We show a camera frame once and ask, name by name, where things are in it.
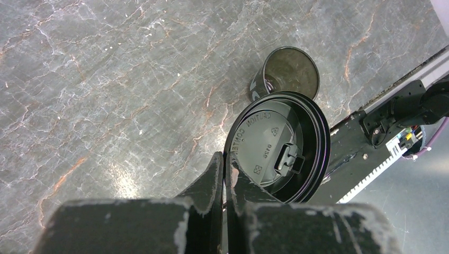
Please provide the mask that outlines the black plastic cup lid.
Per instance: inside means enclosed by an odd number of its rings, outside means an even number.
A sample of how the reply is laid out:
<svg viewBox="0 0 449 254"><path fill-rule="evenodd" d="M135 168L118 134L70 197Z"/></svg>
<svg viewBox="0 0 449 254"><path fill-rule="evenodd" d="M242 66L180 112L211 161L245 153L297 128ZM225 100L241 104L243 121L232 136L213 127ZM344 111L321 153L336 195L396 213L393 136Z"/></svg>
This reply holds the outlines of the black plastic cup lid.
<svg viewBox="0 0 449 254"><path fill-rule="evenodd" d="M297 92L276 92L250 103L224 145L253 183L284 203L307 202L329 164L330 129L319 106Z"/></svg>

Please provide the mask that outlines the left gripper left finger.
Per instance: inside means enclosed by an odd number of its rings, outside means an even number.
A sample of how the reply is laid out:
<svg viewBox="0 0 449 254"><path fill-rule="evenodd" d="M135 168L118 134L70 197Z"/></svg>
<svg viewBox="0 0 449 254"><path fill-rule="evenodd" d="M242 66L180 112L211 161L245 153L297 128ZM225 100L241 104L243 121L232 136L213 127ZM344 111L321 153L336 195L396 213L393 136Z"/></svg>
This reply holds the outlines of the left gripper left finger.
<svg viewBox="0 0 449 254"><path fill-rule="evenodd" d="M34 253L220 253L223 154L173 198L82 199L53 214Z"/></svg>

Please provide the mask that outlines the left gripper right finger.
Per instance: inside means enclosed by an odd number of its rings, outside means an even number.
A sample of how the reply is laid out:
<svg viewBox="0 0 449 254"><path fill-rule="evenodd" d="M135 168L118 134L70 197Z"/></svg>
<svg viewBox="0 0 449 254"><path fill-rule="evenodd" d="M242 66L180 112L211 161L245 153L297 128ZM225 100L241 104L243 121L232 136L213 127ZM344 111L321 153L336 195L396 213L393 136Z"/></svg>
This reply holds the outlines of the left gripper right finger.
<svg viewBox="0 0 449 254"><path fill-rule="evenodd" d="M230 253L401 253L393 227L367 204L285 204L224 160Z"/></svg>

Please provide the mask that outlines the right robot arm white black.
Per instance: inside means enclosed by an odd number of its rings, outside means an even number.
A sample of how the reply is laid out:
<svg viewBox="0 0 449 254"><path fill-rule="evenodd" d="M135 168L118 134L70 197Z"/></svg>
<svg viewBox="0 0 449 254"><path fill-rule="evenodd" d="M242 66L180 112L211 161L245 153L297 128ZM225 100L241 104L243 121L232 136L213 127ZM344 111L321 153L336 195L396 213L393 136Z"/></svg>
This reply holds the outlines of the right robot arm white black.
<svg viewBox="0 0 449 254"><path fill-rule="evenodd" d="M414 80L361 120L370 144L379 147L400 129L429 125L448 117L448 76L428 88Z"/></svg>

